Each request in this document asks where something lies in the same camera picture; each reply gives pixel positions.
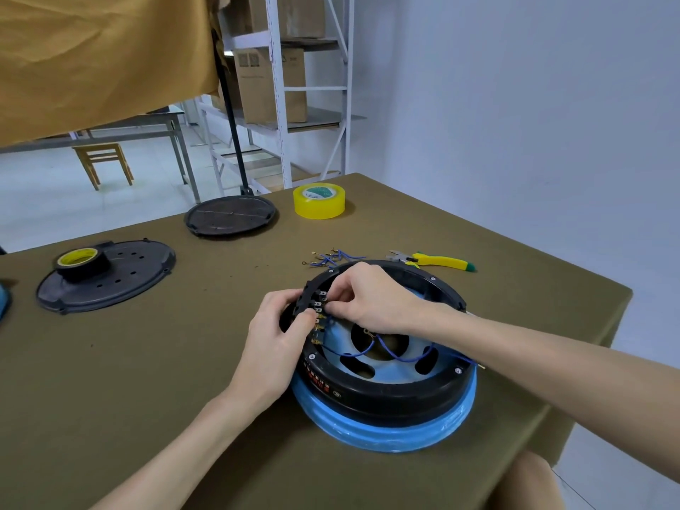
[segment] black electrical tape roll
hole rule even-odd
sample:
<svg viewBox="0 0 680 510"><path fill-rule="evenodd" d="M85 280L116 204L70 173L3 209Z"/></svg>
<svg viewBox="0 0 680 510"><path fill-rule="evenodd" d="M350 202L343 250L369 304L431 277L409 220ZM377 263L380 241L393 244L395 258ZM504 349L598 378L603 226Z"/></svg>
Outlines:
<svg viewBox="0 0 680 510"><path fill-rule="evenodd" d="M56 272L70 283L91 279L105 273L109 268L109 258L94 247L69 250L55 259Z"/></svg>

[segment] hand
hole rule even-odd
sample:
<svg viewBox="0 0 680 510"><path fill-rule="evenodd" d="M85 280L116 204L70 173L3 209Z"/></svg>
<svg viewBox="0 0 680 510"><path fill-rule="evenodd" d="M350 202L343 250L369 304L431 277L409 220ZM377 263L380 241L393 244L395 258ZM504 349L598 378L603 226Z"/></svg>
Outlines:
<svg viewBox="0 0 680 510"><path fill-rule="evenodd" d="M406 333L423 300L378 265L357 263L328 290L326 312L374 333Z"/></svg>
<svg viewBox="0 0 680 510"><path fill-rule="evenodd" d="M251 405L255 412L253 418L285 392L305 338L316 322L315 311L306 309L295 318L288 331L281 331L282 311L301 294L302 289L268 293L250 321L241 361L226 391Z"/></svg>

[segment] forearm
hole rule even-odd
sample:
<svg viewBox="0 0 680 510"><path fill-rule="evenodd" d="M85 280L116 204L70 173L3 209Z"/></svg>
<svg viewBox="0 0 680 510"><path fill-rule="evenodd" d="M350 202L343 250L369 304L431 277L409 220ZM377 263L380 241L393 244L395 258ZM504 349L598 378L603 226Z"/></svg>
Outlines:
<svg viewBox="0 0 680 510"><path fill-rule="evenodd" d="M439 304L424 305L415 322L414 334L494 369L680 481L680 370Z"/></svg>
<svg viewBox="0 0 680 510"><path fill-rule="evenodd" d="M255 415L248 403L227 389L210 401L169 446L93 508L181 508L215 460Z"/></svg>

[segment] center hole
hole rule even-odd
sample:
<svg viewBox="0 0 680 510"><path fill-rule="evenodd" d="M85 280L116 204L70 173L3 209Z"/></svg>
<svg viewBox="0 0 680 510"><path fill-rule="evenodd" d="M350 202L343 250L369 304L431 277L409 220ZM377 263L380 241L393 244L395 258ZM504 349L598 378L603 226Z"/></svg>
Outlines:
<svg viewBox="0 0 680 510"><path fill-rule="evenodd" d="M395 353L396 356L401 357L401 355L409 348L409 337L405 334L381 334L380 337L383 339L383 342L385 342L387 348ZM352 344L358 351L365 351L369 347L371 340L370 335L364 333L363 327L356 324L352 326ZM366 353L366 357L378 361L389 361L394 359L390 353L380 345L378 339L375 340L370 351Z"/></svg>

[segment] black pole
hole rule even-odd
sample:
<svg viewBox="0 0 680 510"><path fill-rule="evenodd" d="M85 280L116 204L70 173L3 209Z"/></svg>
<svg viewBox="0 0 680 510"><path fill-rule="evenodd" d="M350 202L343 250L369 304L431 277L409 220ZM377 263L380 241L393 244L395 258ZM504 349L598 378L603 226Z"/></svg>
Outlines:
<svg viewBox="0 0 680 510"><path fill-rule="evenodd" d="M229 127L231 129L231 137L234 140L234 150L236 151L236 161L239 163L239 172L241 173L241 195L252 195L253 190L248 185L248 178L245 176L245 165L243 164L243 154L241 153L241 143L239 142L239 134L236 130L236 119L234 119L234 108L231 105L231 97L229 96L229 89L226 86L225 67L222 65L222 60L217 54L217 32L212 31L213 36L213 53L215 55L215 69L217 70L217 78L220 80L222 86L222 95L225 98L226 117L229 119Z"/></svg>

